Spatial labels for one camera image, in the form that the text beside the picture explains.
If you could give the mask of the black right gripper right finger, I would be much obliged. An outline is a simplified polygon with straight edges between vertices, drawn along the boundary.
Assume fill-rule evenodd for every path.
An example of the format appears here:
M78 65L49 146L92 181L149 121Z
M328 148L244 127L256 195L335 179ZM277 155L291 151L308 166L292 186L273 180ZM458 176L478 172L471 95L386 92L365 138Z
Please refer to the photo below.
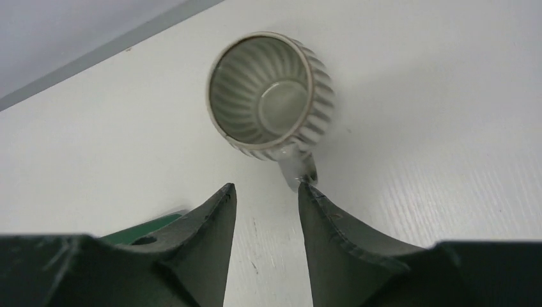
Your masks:
M421 248L390 237L298 189L315 306L540 306L539 241L442 241Z

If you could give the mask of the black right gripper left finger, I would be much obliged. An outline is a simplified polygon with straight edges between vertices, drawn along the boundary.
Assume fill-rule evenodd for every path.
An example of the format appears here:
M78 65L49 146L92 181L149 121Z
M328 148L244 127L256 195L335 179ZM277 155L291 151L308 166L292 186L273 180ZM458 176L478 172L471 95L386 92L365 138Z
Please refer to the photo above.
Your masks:
M3 235L2 306L222 306L236 220L228 183L131 244Z

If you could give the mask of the green placemat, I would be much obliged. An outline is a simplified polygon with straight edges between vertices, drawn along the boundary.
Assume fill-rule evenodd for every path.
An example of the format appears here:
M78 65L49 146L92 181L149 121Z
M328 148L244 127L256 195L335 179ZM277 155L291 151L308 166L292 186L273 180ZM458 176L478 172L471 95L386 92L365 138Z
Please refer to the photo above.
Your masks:
M106 235L101 239L113 245L133 245L134 242L137 241L140 237L145 237L149 233L155 232L167 226L168 224L171 224L173 221L177 220L181 216L183 216L183 214L180 213L173 213L162 216L154 220L147 221L145 223Z

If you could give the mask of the grey ribbed mug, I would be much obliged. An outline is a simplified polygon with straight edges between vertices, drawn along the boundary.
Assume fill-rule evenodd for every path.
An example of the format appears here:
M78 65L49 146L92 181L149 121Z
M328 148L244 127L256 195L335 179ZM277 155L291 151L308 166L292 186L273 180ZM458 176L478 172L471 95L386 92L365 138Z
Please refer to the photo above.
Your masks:
M313 150L332 123L334 89L325 64L303 43L269 31L234 41L213 64L206 106L233 148L278 163L292 190L318 182Z

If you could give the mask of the aluminium frame rail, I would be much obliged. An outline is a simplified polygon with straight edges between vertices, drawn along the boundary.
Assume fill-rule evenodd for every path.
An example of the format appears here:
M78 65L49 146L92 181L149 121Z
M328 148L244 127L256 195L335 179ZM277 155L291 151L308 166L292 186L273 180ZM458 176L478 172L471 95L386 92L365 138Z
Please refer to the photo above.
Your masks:
M218 1L1 1L1 110Z

